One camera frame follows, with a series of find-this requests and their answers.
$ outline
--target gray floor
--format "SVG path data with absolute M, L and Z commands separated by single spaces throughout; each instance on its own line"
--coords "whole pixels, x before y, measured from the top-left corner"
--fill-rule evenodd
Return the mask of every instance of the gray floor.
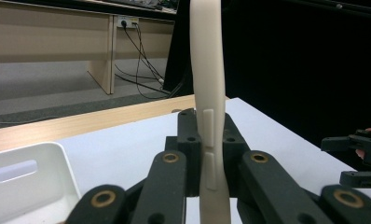
M 150 89 L 116 77 L 114 94 L 97 84 L 88 62 L 0 63 L 0 128 L 165 99 L 159 79 L 167 59 L 148 61 L 139 69 L 138 60 L 116 61 L 118 76 L 135 82 L 137 71 L 137 83 Z
M 164 77 L 167 59 L 148 60 Z M 116 73 L 135 81 L 138 60 L 118 60 Z M 116 77 L 115 93 L 106 94 L 89 74 L 87 62 L 0 63 L 0 116 L 55 106 L 140 95 L 138 87 Z M 151 70 L 140 63 L 138 76 L 154 77 Z M 138 78 L 138 82 L 159 90 L 154 79 Z M 154 92 L 139 86 L 142 93 Z

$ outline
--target black cable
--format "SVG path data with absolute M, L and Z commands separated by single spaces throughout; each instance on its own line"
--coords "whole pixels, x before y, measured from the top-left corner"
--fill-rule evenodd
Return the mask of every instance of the black cable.
M 127 76 L 130 76 L 130 77 L 136 77 L 135 75 L 132 75 L 132 74 L 129 74 L 129 73 L 126 73 L 126 72 L 122 71 L 121 69 L 118 68 L 118 66 L 117 66 L 116 64 L 114 64 L 114 65 L 116 66 L 117 70 L 118 70 L 120 73 L 122 73 L 122 74 L 124 74 L 124 75 L 127 75 Z M 154 80 L 157 80 L 157 79 L 154 78 L 154 77 L 139 77 L 139 78 L 146 78 L 146 79 L 154 79 Z
M 156 73 L 160 78 L 164 79 L 163 76 L 161 76 L 161 75 L 159 74 L 159 72 L 157 71 L 157 69 L 153 66 L 153 64 L 151 64 L 151 63 L 147 60 L 147 56 L 145 55 L 144 46 L 143 46 L 143 42 L 142 42 L 142 32 L 141 32 L 141 30 L 140 30 L 139 24 L 136 23 L 135 26 L 136 26 L 137 34 L 138 34 L 138 37 L 139 37 L 139 42 L 140 42 L 140 45 L 141 45 L 140 49 L 141 49 L 142 52 L 143 52 L 143 55 L 144 55 L 144 57 L 145 57 L 145 60 L 146 60 L 146 61 L 148 62 L 148 64 L 151 66 L 151 67 L 149 67 L 150 70 L 151 70 L 151 72 L 153 72 L 153 70 L 154 70 L 154 72 L 155 72 L 155 73 Z
M 166 94 L 166 95 L 168 94 L 168 93 L 165 92 L 165 91 L 160 91 L 160 90 L 154 89 L 154 88 L 152 88 L 152 87 L 146 86 L 146 85 L 144 85 L 144 84 L 137 83 L 137 82 L 132 81 L 132 80 L 129 80 L 129 79 L 127 79 L 127 78 L 121 77 L 121 76 L 118 75 L 118 74 L 115 74 L 115 75 L 116 75 L 116 77 L 118 77 L 118 78 L 120 78 L 120 79 L 122 79 L 122 80 L 124 80 L 124 81 L 128 81 L 128 82 L 130 82 L 130 83 L 133 83 L 133 84 L 136 84 L 136 85 L 139 85 L 139 86 L 143 86 L 143 87 L 148 88 L 148 89 L 150 89 L 150 90 L 152 90 L 152 91 L 159 91 L 159 92 L 164 93 L 164 94 Z M 166 96 L 157 97 L 157 98 L 154 98 L 154 97 L 148 97 L 148 96 L 145 96 L 145 95 L 143 95 L 143 94 L 142 94 L 142 96 L 145 97 L 145 98 L 148 98 L 148 99 L 164 99 L 164 98 L 166 98 Z
M 138 37 L 139 37 L 139 48 L 138 48 L 138 47 L 136 46 L 136 44 L 133 42 L 132 38 L 130 37 L 130 35 L 129 35 L 128 32 L 127 32 L 127 28 L 126 28 L 126 26 L 123 24 L 123 28 L 124 28 L 125 34 L 128 36 L 128 38 L 130 39 L 130 41 L 131 41 L 131 43 L 133 44 L 133 46 L 134 46 L 134 47 L 139 51 L 138 64 L 137 64 L 136 76 L 135 76 L 135 77 L 136 77 L 136 82 L 133 82 L 133 81 L 130 81 L 130 80 L 128 80 L 128 81 L 129 81 L 129 82 L 132 82 L 132 83 L 134 83 L 134 84 L 136 84 L 136 88 L 137 88 L 138 92 L 139 92 L 143 97 L 145 97 L 145 98 L 147 98 L 147 99 L 164 99 L 164 98 L 167 98 L 166 96 L 163 96 L 163 97 L 157 97 L 157 98 L 148 97 L 148 96 L 145 96 L 144 94 L 142 94 L 142 92 L 140 91 L 140 88 L 139 88 L 140 85 L 143 86 L 143 87 L 146 87 L 146 88 L 148 88 L 148 89 L 152 89 L 152 88 L 150 88 L 150 87 L 147 87 L 147 86 L 145 86 L 145 85 L 140 84 L 140 83 L 138 82 L 138 80 L 137 80 L 137 79 L 138 79 L 138 73 L 139 73 L 139 65 L 140 65 L 140 61 L 142 61 L 142 62 L 144 63 L 144 65 L 147 66 L 147 67 L 150 69 L 151 73 L 153 74 L 153 76 L 156 78 L 156 80 L 157 80 L 158 82 L 159 82 L 159 80 L 158 80 L 158 78 L 156 77 L 156 75 L 158 75 L 158 76 L 161 77 L 162 79 L 163 79 L 163 77 L 159 74 L 159 72 L 156 70 L 156 68 L 153 66 L 153 64 L 151 64 L 151 63 L 148 61 L 147 57 L 145 56 L 144 47 L 143 47 L 143 43 L 142 43 L 142 35 L 141 35 L 141 31 L 140 31 L 140 29 L 139 29 L 139 25 L 136 23 L 135 26 L 136 26 L 137 34 L 138 34 Z M 145 62 L 143 59 L 141 59 L 141 56 L 144 57 L 144 59 L 147 61 L 148 64 L 146 64 L 146 62 Z M 121 76 L 119 76 L 119 75 L 117 75 L 117 74 L 116 74 L 116 76 L 119 77 L 119 78 L 121 78 L 121 79 L 123 79 L 123 80 L 126 79 L 126 78 L 121 77 Z
M 124 31 L 125 31 L 125 34 L 128 36 L 128 39 L 131 41 L 131 43 L 133 44 L 133 46 L 139 51 L 139 54 L 140 55 L 142 55 L 143 57 L 144 57 L 144 59 L 147 61 L 147 63 L 144 61 L 144 60 L 142 60 L 142 62 L 144 63 L 144 65 L 145 66 L 147 66 L 149 69 L 150 69 L 150 71 L 153 73 L 153 75 L 156 77 L 156 75 L 157 76 L 159 76 L 160 78 L 162 78 L 163 79 L 163 76 L 161 76 L 160 74 L 159 74 L 159 72 L 157 72 L 157 70 L 155 69 L 155 67 L 147 60 L 147 57 L 145 56 L 145 54 L 144 53 L 142 53 L 142 51 L 136 46 L 136 44 L 134 43 L 134 41 L 132 40 L 132 38 L 130 37 L 130 35 L 128 34 L 128 32 L 127 32 L 127 29 L 126 28 L 124 28 Z M 141 36 L 140 36 L 140 30 L 139 29 L 137 29 L 137 34 L 138 34 L 138 37 L 139 37 L 139 40 L 140 40 L 140 43 L 142 43 L 142 38 L 141 38 Z

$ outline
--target brass ring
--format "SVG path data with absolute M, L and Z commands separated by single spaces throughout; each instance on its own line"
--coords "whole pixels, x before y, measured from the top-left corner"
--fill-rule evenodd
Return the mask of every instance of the brass ring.
M 174 153 L 167 153 L 162 158 L 165 162 L 177 162 L 179 160 L 179 156 Z
M 103 202 L 100 202 L 98 200 L 98 198 L 102 195 L 108 195 L 109 197 L 104 200 Z M 111 190 L 103 190 L 95 195 L 93 195 L 92 199 L 90 200 L 90 203 L 94 206 L 94 207 L 106 207 L 107 205 L 109 205 L 110 203 L 112 203 L 114 201 L 114 199 L 116 198 L 116 194 L 111 191 Z
M 354 202 L 350 202 L 349 200 L 346 200 L 343 196 L 350 196 Z M 362 208 L 364 207 L 363 199 L 361 199 L 359 196 L 355 195 L 351 191 L 346 191 L 342 189 L 336 189 L 334 191 L 334 197 L 341 203 L 352 207 L 352 208 Z
M 251 158 L 252 158 L 253 161 L 261 162 L 261 163 L 268 161 L 268 157 L 264 154 L 261 154 L 261 153 L 252 154 Z

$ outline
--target dark background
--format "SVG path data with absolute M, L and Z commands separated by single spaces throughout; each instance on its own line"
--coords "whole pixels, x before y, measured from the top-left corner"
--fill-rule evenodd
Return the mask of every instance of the dark background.
M 371 1 L 223 1 L 226 93 L 320 147 L 371 127 Z M 189 1 L 179 2 L 164 89 L 192 93 Z M 330 153 L 370 170 L 352 152 Z

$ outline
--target white plastic part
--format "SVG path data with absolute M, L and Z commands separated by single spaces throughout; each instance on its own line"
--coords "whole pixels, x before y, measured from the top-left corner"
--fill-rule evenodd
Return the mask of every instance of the white plastic part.
M 226 114 L 221 1 L 190 2 L 190 46 L 198 132 L 202 139 L 199 186 L 201 224 L 229 224 L 230 206 L 223 164 Z
M 58 143 L 0 152 L 0 223 L 65 221 L 80 193 Z

